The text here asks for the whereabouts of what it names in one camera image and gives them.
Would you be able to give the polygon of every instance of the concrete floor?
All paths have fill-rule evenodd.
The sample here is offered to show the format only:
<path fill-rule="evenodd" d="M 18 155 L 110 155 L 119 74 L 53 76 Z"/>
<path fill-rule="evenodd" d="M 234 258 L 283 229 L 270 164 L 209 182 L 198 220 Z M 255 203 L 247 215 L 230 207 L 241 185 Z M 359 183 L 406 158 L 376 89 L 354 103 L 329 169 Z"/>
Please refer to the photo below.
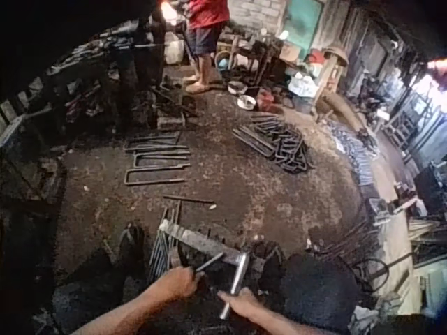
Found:
<path fill-rule="evenodd" d="M 286 254 L 303 252 L 309 236 L 325 244 L 341 239 L 355 223 L 360 192 L 347 159 L 324 127 L 294 110 L 284 111 L 287 122 L 302 131 L 316 163 L 315 170 L 291 175 L 232 136 L 231 129 L 248 120 L 234 96 L 207 92 L 198 97 L 198 105 L 195 130 L 184 131 L 180 140 L 191 150 L 192 166 L 163 172 L 184 177 L 184 184 L 125 186 L 132 157 L 122 151 L 121 141 L 77 141 L 64 158 L 68 181 L 56 259 L 62 273 L 73 271 L 103 239 L 116 251 L 119 233 L 130 220 L 154 236 L 163 206 L 175 206 L 163 194 L 217 203 L 214 210 L 185 204 L 180 223 L 187 228 L 212 228 L 229 245 L 261 234 L 278 241 Z"/>
<path fill-rule="evenodd" d="M 381 155 L 372 161 L 372 170 L 375 178 L 375 186 L 381 198 L 387 202 L 397 198 L 394 184 L 398 181 L 406 182 L 413 187 L 413 179 L 403 164 L 400 151 L 394 147 L 382 133 L 378 135 Z M 407 220 L 405 213 L 392 216 L 389 223 L 380 227 L 379 241 L 381 250 L 377 257 L 386 264 L 394 262 L 398 258 L 411 252 L 411 243 L 408 240 Z M 409 272 L 409 280 L 406 297 L 403 301 L 400 314 L 419 313 L 422 298 L 417 278 L 413 277 L 413 261 L 409 257 L 390 268 L 390 278 L 385 285 L 376 293 L 377 296 L 386 295 L 395 291 L 405 272 Z M 376 285 L 383 281 L 383 277 L 377 279 Z"/>

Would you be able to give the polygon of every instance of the bucket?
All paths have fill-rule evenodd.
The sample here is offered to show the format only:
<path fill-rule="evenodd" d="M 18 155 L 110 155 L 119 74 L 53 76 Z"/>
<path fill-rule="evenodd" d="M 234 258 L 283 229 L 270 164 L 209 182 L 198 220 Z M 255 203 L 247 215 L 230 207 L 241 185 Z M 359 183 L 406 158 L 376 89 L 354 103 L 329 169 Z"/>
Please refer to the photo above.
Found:
<path fill-rule="evenodd" d="M 274 96 L 265 89 L 260 89 L 256 97 L 256 102 L 260 111 L 268 112 L 274 103 Z"/>
<path fill-rule="evenodd" d="M 168 65 L 183 61 L 184 44 L 177 35 L 168 31 L 165 35 L 165 60 Z"/>

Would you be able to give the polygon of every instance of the denim shorts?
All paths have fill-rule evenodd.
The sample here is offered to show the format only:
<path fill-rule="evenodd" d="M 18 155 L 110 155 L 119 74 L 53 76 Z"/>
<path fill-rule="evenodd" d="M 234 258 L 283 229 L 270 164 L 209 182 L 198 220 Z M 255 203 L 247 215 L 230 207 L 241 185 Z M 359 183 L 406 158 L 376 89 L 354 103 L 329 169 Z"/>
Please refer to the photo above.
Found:
<path fill-rule="evenodd" d="M 186 32 L 188 43 L 194 55 L 216 52 L 217 40 L 226 22 L 218 22 L 206 27 L 189 28 Z"/>

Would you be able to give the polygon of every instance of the brick wall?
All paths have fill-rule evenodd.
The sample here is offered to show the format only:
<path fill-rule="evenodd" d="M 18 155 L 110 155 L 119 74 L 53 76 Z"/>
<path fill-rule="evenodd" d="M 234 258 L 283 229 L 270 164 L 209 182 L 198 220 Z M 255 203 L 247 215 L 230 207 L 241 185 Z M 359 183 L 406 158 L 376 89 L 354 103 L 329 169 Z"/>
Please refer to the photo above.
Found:
<path fill-rule="evenodd" d="M 266 28 L 276 33 L 286 0 L 228 0 L 230 18 L 255 29 Z"/>

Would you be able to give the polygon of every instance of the dirt floor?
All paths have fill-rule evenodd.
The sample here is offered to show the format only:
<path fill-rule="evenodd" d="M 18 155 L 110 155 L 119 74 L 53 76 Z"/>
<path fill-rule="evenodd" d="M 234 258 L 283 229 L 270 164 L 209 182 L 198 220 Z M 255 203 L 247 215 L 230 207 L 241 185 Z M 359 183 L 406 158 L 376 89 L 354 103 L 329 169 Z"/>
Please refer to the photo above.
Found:
<path fill-rule="evenodd" d="M 285 120 L 302 131 L 316 164 L 315 170 L 291 175 L 233 137 L 232 128 L 248 122 L 249 114 L 236 105 L 236 97 L 207 92 L 198 97 L 198 108 L 194 130 L 184 131 L 179 142 L 191 150 L 191 167 L 150 175 L 182 177 L 183 184 L 125 186 L 133 157 L 123 152 L 122 141 L 76 141 L 64 157 L 68 180 L 57 233 L 60 271 L 73 271 L 103 240 L 116 251 L 129 221 L 139 221 L 154 236 L 163 207 L 175 206 L 163 194 L 217 203 L 213 210 L 185 204 L 180 224 L 187 228 L 211 228 L 230 245 L 261 234 L 279 242 L 286 254 L 303 252 L 309 236 L 325 244 L 338 240 L 356 222 L 360 191 L 325 127 L 284 110 Z"/>

